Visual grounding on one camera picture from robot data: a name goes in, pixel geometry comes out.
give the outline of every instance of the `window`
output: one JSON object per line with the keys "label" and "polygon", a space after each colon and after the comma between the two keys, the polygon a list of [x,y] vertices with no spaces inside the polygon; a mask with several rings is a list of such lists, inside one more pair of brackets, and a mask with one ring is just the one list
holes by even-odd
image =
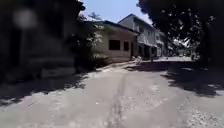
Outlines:
{"label": "window", "polygon": [[142,55],[142,47],[138,46],[138,54]]}
{"label": "window", "polygon": [[143,33],[144,32],[144,29],[142,27],[139,27],[139,32],[140,33]]}
{"label": "window", "polygon": [[159,36],[156,36],[156,40],[159,40]]}
{"label": "window", "polygon": [[124,51],[129,51],[129,42],[124,42]]}
{"label": "window", "polygon": [[120,50],[120,41],[109,40],[109,50]]}
{"label": "window", "polygon": [[139,31],[139,26],[135,24],[135,30]]}

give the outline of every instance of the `concrete road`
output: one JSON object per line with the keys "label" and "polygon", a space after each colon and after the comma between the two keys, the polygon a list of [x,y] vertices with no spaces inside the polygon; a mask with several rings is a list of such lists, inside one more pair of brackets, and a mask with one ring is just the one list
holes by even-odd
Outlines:
{"label": "concrete road", "polygon": [[[224,92],[199,96],[164,77],[183,58],[129,63],[85,75],[84,89],[25,96],[0,107],[1,128],[224,128]],[[50,80],[51,84],[70,84]]]}

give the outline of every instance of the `white building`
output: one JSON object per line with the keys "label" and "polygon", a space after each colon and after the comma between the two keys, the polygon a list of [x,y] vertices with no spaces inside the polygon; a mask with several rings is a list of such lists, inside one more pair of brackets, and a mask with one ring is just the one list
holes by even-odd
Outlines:
{"label": "white building", "polygon": [[156,30],[157,57],[165,55],[165,34]]}
{"label": "white building", "polygon": [[134,14],[130,14],[118,24],[140,32],[133,45],[134,55],[150,58],[157,55],[156,29]]}

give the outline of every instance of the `roof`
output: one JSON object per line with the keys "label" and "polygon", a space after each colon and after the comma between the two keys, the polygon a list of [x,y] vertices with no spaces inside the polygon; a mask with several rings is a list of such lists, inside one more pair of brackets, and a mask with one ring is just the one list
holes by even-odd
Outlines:
{"label": "roof", "polygon": [[123,18],[122,20],[120,20],[120,21],[118,22],[118,24],[119,24],[120,22],[122,22],[123,20],[127,19],[127,18],[130,17],[130,16],[133,16],[134,18],[136,18],[136,19],[142,21],[144,24],[146,24],[146,25],[148,25],[148,26],[154,28],[152,25],[150,25],[149,23],[147,23],[146,21],[144,21],[143,19],[139,18],[138,16],[136,16],[136,15],[133,14],[133,13],[129,14],[128,16],[126,16],[125,18]]}
{"label": "roof", "polygon": [[122,26],[122,25],[120,25],[120,24],[113,23],[113,22],[111,22],[111,21],[107,21],[107,20],[106,20],[106,21],[104,21],[104,24],[109,24],[109,25],[112,25],[112,26],[114,26],[114,27],[118,27],[118,28],[121,28],[121,29],[130,31],[130,32],[134,32],[134,33],[140,34],[138,31],[135,31],[135,30],[130,29],[130,28],[127,28],[127,27],[124,27],[124,26]]}
{"label": "roof", "polygon": [[113,23],[111,21],[108,21],[108,20],[105,20],[105,21],[85,21],[85,22],[89,22],[89,23],[95,23],[95,24],[108,24],[108,25],[111,25],[111,26],[114,26],[114,27],[118,27],[118,28],[121,28],[123,30],[126,30],[126,31],[130,31],[130,32],[133,32],[133,33],[136,33],[136,34],[140,34],[138,31],[135,31],[133,29],[130,29],[130,28],[127,28],[125,26],[122,26],[120,24],[116,24],[116,23]]}

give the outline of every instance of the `house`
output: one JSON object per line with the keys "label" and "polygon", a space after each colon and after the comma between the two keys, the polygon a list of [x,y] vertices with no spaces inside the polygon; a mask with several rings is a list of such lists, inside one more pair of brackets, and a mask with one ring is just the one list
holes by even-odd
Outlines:
{"label": "house", "polygon": [[99,41],[94,47],[94,52],[108,56],[110,63],[131,60],[133,42],[136,42],[140,33],[110,21],[101,21],[97,24],[103,26],[103,29],[97,32]]}
{"label": "house", "polygon": [[134,14],[128,15],[119,21],[118,24],[140,33],[133,45],[134,56],[142,56],[146,59],[156,56],[157,44],[155,28]]}

